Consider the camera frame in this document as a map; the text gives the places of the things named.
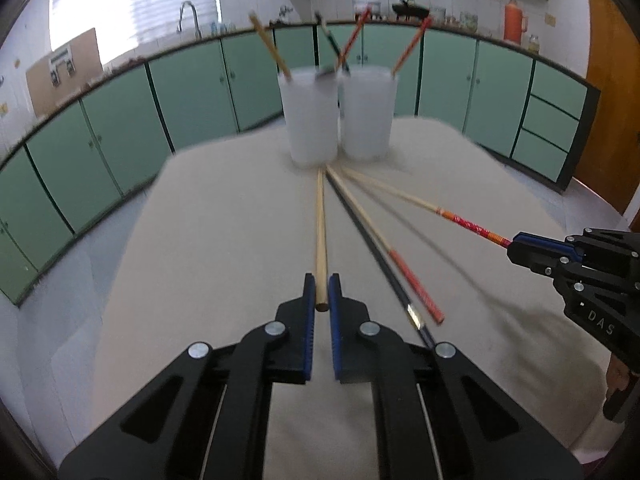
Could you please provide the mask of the person right hand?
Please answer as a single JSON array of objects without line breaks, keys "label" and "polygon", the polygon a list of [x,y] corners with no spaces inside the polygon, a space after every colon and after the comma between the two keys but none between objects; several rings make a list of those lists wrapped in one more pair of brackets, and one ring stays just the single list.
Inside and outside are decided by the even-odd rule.
[{"label": "person right hand", "polygon": [[617,391],[624,391],[628,387],[629,368],[617,356],[612,354],[605,374],[606,397],[609,398]]}]

